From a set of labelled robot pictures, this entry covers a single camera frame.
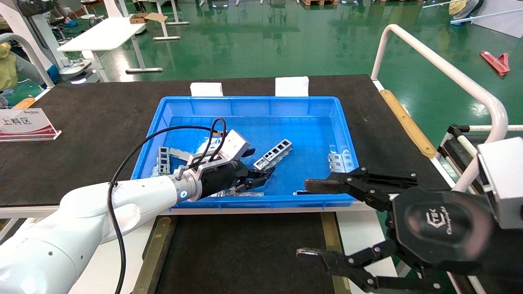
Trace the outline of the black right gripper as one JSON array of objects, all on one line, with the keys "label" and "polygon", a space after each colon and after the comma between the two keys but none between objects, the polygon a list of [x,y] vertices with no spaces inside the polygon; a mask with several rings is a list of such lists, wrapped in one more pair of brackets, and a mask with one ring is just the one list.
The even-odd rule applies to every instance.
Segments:
[{"label": "black right gripper", "polygon": [[421,278],[374,276],[365,269],[399,252],[421,265],[474,264],[486,251],[496,227],[489,205],[465,192],[405,191],[392,201],[394,240],[352,255],[312,249],[296,257],[321,264],[327,275],[345,277],[366,293],[441,294],[443,286],[427,271]]}]

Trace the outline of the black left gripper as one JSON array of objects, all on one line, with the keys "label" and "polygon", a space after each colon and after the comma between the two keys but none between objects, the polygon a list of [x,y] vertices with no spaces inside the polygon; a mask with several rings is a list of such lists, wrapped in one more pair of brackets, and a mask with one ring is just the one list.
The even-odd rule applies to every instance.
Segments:
[{"label": "black left gripper", "polygon": [[[201,177],[201,198],[229,189],[231,194],[247,192],[263,186],[256,180],[267,180],[275,167],[266,170],[248,169],[240,161],[213,167]],[[346,194],[380,212],[392,210],[390,194],[400,194],[418,185],[417,174],[391,169],[370,169],[362,166],[348,173],[331,172],[326,179],[307,178],[304,186],[312,194]]]}]

